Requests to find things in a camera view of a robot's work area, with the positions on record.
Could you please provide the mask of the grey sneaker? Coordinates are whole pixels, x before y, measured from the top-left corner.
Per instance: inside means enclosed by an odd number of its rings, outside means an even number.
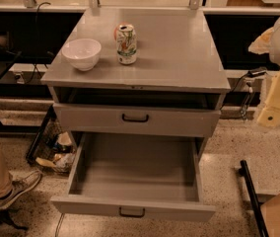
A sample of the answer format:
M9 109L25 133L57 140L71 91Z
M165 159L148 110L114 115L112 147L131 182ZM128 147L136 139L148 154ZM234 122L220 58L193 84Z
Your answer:
M13 189L3 198L0 198L0 210L9 208L21 195L31 191L40 181L41 171L35 170L26 177L12 182Z

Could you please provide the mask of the grey drawer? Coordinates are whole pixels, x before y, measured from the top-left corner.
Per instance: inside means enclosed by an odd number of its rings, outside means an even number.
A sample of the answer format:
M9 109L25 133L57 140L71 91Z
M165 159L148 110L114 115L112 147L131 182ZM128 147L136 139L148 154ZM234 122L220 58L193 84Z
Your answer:
M61 126L68 130L188 137L210 137L219 111L114 105L54 103Z
M86 133L63 195L51 199L62 213L207 221L192 138Z

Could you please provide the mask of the green white drink can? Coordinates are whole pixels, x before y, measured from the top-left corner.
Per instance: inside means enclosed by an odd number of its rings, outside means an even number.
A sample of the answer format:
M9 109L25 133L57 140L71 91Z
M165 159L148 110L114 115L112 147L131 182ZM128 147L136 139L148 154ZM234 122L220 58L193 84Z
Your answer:
M114 39L118 61L123 65L133 64L137 59L137 37L131 24L119 24L115 28Z

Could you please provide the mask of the black metal bar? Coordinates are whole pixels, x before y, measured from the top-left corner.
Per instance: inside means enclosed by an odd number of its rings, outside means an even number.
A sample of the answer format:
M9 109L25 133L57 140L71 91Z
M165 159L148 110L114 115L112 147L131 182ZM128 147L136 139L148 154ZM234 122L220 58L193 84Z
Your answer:
M251 175L250 175L250 171L249 171L247 162L246 162L246 160L241 160L240 164L241 164L241 167L239 168L239 174L241 176L243 176L245 179L246 190L249 195L250 204L251 204L252 211L254 213L259 235L260 235L260 237L269 237L269 234L268 234L265 222L264 222L264 218L261 213L258 196L256 194L256 191L255 191L252 179L251 179Z

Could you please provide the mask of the grey top drawer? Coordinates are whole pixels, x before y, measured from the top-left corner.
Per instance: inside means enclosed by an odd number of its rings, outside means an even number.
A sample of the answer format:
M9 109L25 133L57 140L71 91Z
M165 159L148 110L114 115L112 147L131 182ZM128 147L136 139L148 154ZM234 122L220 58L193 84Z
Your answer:
M210 137L219 111L114 105L54 103L61 126L68 130L188 137Z

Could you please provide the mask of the grey metal drawer cabinet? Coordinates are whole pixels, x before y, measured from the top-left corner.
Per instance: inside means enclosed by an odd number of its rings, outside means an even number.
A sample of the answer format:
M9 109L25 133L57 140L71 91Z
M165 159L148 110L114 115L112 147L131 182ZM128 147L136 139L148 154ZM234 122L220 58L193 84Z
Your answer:
M137 59L117 59L115 28L131 24ZM88 72L57 55L42 78L54 103L219 111L230 86L202 11L89 9L71 40L93 39L101 58Z

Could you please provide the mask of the white ceramic bowl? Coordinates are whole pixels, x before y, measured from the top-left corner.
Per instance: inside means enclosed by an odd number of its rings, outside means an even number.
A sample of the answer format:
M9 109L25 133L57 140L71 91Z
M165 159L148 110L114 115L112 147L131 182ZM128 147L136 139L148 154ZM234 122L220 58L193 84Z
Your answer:
M74 39L65 43L61 49L63 57L76 69L88 71L100 59L102 45L94 39Z

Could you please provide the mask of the black chair base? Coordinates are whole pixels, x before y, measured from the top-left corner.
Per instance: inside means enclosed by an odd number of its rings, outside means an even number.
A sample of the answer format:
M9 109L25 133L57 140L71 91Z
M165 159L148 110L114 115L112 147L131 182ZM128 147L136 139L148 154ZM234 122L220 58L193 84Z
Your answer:
M8 210L0 210L0 225L5 223L7 225L13 226L15 229L18 230L28 230L27 226L19 226L17 225L13 219L11 218Z

